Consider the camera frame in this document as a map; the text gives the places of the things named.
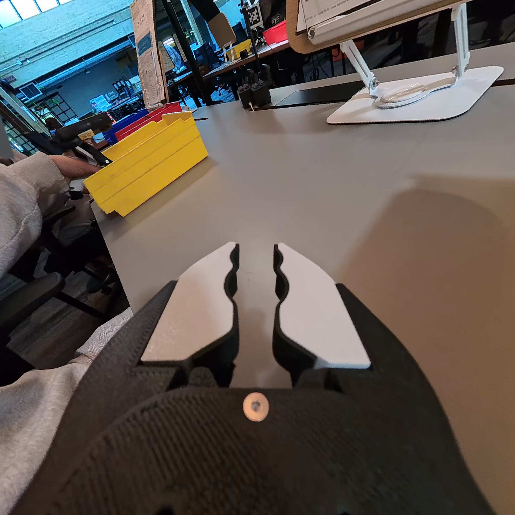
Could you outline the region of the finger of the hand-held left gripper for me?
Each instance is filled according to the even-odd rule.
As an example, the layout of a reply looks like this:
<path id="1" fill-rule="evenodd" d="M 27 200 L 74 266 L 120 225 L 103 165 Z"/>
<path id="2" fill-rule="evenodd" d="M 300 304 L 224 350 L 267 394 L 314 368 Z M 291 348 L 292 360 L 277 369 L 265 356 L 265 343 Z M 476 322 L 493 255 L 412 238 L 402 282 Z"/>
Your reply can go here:
<path id="1" fill-rule="evenodd" d="M 111 159 L 92 146 L 74 146 L 74 154 L 94 166 L 107 166 L 112 163 Z"/>

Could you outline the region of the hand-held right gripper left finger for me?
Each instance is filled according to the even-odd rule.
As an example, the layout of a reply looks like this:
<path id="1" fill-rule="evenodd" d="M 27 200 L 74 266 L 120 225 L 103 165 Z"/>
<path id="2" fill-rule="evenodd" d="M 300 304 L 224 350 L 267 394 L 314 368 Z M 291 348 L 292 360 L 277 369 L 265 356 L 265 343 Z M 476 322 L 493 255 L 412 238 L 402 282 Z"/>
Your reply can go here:
<path id="1" fill-rule="evenodd" d="M 178 367 L 187 376 L 204 367 L 218 386 L 229 387 L 240 350 L 239 267 L 234 241 L 191 265 L 175 282 L 140 363 Z"/>

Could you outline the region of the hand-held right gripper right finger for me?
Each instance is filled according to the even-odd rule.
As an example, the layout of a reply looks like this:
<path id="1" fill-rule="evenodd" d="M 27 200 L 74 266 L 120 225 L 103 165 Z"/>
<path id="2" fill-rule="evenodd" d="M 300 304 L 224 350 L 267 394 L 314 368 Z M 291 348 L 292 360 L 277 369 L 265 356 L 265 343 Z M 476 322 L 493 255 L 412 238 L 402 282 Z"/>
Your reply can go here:
<path id="1" fill-rule="evenodd" d="M 306 371 L 370 371 L 369 357 L 337 283 L 283 242 L 274 245 L 273 355 L 292 387 Z"/>

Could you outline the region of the yellow plastic bin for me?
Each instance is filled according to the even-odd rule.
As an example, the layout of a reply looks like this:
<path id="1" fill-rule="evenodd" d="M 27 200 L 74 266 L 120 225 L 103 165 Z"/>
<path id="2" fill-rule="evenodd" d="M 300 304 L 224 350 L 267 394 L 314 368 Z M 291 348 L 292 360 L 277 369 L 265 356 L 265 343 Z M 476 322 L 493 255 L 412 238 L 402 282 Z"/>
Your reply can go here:
<path id="1" fill-rule="evenodd" d="M 100 209 L 126 216 L 181 177 L 208 151 L 192 112 L 165 113 L 105 153 L 111 162 L 84 180 Z"/>
<path id="2" fill-rule="evenodd" d="M 247 39 L 241 43 L 233 45 L 229 43 L 226 47 L 223 48 L 224 60 L 225 61 L 237 61 L 241 59 L 241 53 L 248 53 L 252 49 L 252 41 L 251 39 Z"/>

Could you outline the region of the person's left forearm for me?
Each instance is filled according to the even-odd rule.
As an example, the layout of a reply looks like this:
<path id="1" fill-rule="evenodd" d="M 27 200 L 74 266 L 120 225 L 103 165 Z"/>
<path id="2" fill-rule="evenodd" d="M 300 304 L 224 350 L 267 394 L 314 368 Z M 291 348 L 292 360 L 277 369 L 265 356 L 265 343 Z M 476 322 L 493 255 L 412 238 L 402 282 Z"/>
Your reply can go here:
<path id="1" fill-rule="evenodd" d="M 1 164 L 1 276 L 40 236 L 40 200 L 68 191 L 54 158 L 39 152 L 13 164 Z"/>

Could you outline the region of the grey desk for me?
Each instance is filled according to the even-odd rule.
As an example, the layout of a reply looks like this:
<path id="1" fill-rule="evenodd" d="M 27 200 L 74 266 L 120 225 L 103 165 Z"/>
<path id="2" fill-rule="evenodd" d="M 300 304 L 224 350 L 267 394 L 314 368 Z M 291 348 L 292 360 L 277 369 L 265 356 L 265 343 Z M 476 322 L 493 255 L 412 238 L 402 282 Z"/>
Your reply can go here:
<path id="1" fill-rule="evenodd" d="M 407 347 L 493 509 L 514 514 L 514 83 L 435 123 L 328 125 L 338 107 L 203 107 L 208 158 L 125 217 L 94 203 L 132 311 L 234 241 L 231 386 L 290 387 L 272 352 L 287 244 Z"/>

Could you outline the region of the long wooden office desk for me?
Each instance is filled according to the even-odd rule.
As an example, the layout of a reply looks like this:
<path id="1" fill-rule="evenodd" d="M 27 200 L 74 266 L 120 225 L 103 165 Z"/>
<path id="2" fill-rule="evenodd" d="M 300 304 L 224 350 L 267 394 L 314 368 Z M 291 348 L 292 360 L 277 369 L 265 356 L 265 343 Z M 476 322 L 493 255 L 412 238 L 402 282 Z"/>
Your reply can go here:
<path id="1" fill-rule="evenodd" d="M 231 61 L 228 63 L 225 63 L 218 68 L 210 71 L 208 74 L 203 76 L 204 82 L 207 82 L 217 76 L 220 76 L 224 73 L 228 73 L 229 71 L 235 70 L 237 68 L 245 67 L 250 63 L 255 62 L 257 59 L 263 59 L 269 56 L 272 56 L 273 54 L 276 54 L 282 50 L 285 50 L 287 48 L 291 48 L 290 43 L 288 39 L 285 39 L 281 42 L 272 43 L 272 45 L 267 45 L 266 47 L 260 49 L 258 51 L 257 56 L 254 54 L 251 54 L 246 59 L 237 59 L 235 61 Z"/>

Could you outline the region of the person's left hand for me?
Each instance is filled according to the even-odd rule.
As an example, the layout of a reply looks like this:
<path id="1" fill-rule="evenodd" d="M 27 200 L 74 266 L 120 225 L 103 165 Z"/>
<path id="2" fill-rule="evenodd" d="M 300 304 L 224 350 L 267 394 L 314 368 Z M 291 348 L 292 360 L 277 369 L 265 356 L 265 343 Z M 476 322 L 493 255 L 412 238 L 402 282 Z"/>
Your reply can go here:
<path id="1" fill-rule="evenodd" d="M 100 167 L 76 157 L 57 155 L 48 156 L 48 158 L 56 165 L 68 184 L 74 181 L 84 181 L 85 178 L 100 170 Z"/>

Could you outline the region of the blue plastic bin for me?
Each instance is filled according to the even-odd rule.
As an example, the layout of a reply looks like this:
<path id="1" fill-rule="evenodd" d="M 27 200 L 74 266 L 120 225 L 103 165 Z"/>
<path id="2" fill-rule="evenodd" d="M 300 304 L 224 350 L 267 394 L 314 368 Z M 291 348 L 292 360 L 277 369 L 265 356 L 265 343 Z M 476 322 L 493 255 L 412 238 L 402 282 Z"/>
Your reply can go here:
<path id="1" fill-rule="evenodd" d="M 148 111 L 146 109 L 142 109 L 116 121 L 109 130 L 102 132 L 105 141 L 110 145 L 116 144 L 118 142 L 118 138 L 116 136 L 117 132 L 122 131 L 137 120 L 144 118 L 147 114 Z"/>

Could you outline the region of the red plastic bin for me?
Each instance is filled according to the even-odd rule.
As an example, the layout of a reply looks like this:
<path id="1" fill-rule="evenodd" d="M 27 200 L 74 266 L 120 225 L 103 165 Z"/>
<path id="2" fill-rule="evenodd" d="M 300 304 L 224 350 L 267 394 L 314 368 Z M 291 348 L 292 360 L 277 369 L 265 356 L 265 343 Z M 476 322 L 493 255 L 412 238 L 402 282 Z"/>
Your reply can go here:
<path id="1" fill-rule="evenodd" d="M 263 37 L 269 46 L 287 41 L 286 20 L 264 30 Z"/>
<path id="2" fill-rule="evenodd" d="M 137 120 L 122 131 L 117 132 L 116 136 L 118 138 L 118 142 L 122 141 L 124 138 L 130 136 L 133 132 L 136 132 L 150 122 L 157 123 L 161 121 L 164 114 L 180 113 L 182 111 L 182 106 L 178 102 L 171 102 L 170 104 L 166 104 L 164 107 L 158 108 L 148 113 L 144 118 Z"/>

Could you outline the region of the black office chair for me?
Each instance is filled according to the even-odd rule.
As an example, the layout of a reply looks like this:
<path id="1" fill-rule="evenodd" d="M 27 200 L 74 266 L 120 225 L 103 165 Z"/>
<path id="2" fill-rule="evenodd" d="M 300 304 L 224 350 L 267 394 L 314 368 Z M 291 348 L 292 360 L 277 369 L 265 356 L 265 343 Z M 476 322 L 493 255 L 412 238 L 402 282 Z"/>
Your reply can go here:
<path id="1" fill-rule="evenodd" d="M 34 366 L 8 348 L 10 334 L 50 299 L 57 299 L 81 312 L 107 321 L 112 305 L 121 293 L 121 282 L 112 265 L 100 228 L 90 221 L 87 234 L 68 246 L 54 235 L 54 226 L 73 213 L 75 206 L 43 218 L 42 230 L 35 243 L 9 269 L 24 282 L 1 300 L 1 386 L 17 381 Z M 101 292 L 109 297 L 106 312 L 101 312 L 63 292 L 71 273 L 89 275 L 87 293 Z"/>

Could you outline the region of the wooden board with sheet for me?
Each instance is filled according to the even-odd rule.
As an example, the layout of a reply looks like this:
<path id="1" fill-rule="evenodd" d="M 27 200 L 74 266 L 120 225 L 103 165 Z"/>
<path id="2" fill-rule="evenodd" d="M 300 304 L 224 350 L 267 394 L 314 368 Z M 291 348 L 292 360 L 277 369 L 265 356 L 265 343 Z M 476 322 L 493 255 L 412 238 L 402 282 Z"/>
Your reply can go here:
<path id="1" fill-rule="evenodd" d="M 134 1 L 131 18 L 145 108 L 151 112 L 168 102 L 162 56 L 158 48 L 155 1 Z"/>

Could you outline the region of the person's grey sweatshirt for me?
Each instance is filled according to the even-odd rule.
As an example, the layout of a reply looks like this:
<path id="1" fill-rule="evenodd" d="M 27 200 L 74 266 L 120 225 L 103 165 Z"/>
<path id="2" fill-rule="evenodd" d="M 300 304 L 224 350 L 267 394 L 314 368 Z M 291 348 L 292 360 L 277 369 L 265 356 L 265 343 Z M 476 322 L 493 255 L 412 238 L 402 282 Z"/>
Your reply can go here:
<path id="1" fill-rule="evenodd" d="M 101 325 L 64 366 L 30 370 L 1 387 L 1 514 L 12 511 L 32 481 L 84 374 L 132 316 L 129 307 Z"/>

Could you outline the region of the printed instruction sheet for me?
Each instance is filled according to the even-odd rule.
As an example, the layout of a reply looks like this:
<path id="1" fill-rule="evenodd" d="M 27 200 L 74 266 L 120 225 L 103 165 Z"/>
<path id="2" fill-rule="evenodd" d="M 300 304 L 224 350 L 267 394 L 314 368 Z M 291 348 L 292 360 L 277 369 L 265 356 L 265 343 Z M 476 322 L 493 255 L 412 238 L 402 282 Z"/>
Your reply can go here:
<path id="1" fill-rule="evenodd" d="M 299 1 L 296 35 L 338 16 L 346 16 L 381 1 Z"/>

